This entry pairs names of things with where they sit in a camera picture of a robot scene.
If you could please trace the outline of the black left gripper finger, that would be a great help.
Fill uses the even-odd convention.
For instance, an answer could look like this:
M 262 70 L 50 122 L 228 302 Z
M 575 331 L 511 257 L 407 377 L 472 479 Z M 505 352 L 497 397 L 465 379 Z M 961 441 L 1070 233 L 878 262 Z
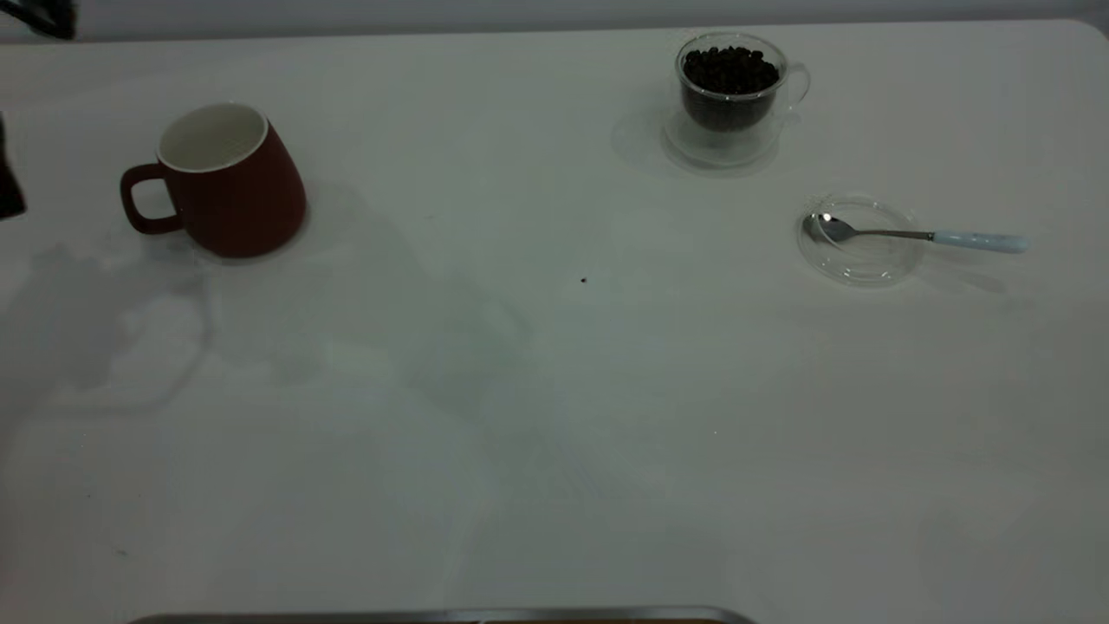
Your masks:
M 16 181 L 16 173 L 7 154 L 7 132 L 4 119 L 0 121 L 0 218 L 14 218 L 26 213 L 23 190 Z
M 72 41 L 78 35 L 78 3 L 75 1 L 1 0 L 1 11 L 43 38 Z

